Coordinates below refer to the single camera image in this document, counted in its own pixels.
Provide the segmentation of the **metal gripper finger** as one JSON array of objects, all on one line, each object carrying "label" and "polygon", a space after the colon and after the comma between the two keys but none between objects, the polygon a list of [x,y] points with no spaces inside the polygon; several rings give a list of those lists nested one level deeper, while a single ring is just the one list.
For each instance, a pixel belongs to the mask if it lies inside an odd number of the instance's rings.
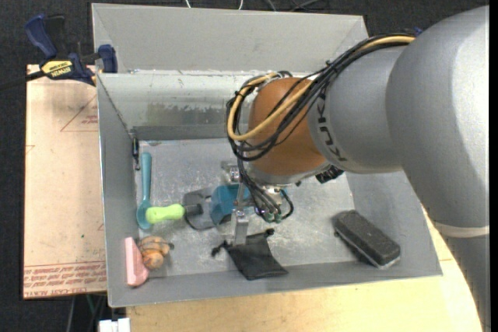
[{"label": "metal gripper finger", "polygon": [[232,244],[240,246],[246,244],[249,218],[244,210],[235,209],[231,215]]},{"label": "metal gripper finger", "polygon": [[240,170],[235,162],[222,161],[220,164],[222,181],[224,183],[239,183]]}]

